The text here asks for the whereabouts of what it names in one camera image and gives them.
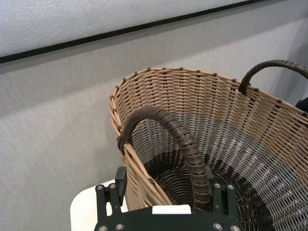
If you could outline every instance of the wicker weave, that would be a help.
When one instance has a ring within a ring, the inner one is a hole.
[[[215,180],[235,185],[245,230],[308,230],[308,114],[249,86],[251,76],[268,66],[308,78],[304,67],[287,61],[257,65],[242,85],[217,73],[148,68],[113,91],[112,125],[120,137],[133,112],[167,110],[188,127]],[[187,160],[159,123],[143,120],[123,144],[130,209],[193,204]]]

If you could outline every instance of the brown leather-wrapped handle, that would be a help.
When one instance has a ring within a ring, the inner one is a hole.
[[[178,144],[185,157],[192,182],[194,207],[208,210],[209,183],[205,163],[194,138],[188,128],[183,126],[168,111],[157,107],[144,107],[134,111],[128,118],[125,127],[118,139],[118,148],[124,154],[124,143],[131,141],[131,135],[136,125],[144,120],[152,119],[165,128]]]
[[[288,68],[292,71],[296,71],[300,73],[302,76],[308,79],[308,70],[304,66],[301,66],[299,64],[296,64],[288,60],[270,60],[270,61],[266,61],[266,62],[263,62],[263,63],[260,63],[254,66],[250,71],[247,72],[247,74],[242,79],[242,82],[239,86],[239,92],[246,95],[246,90],[251,80],[251,77],[255,75],[257,72],[259,72],[260,70],[266,67],[271,67],[271,66]]]

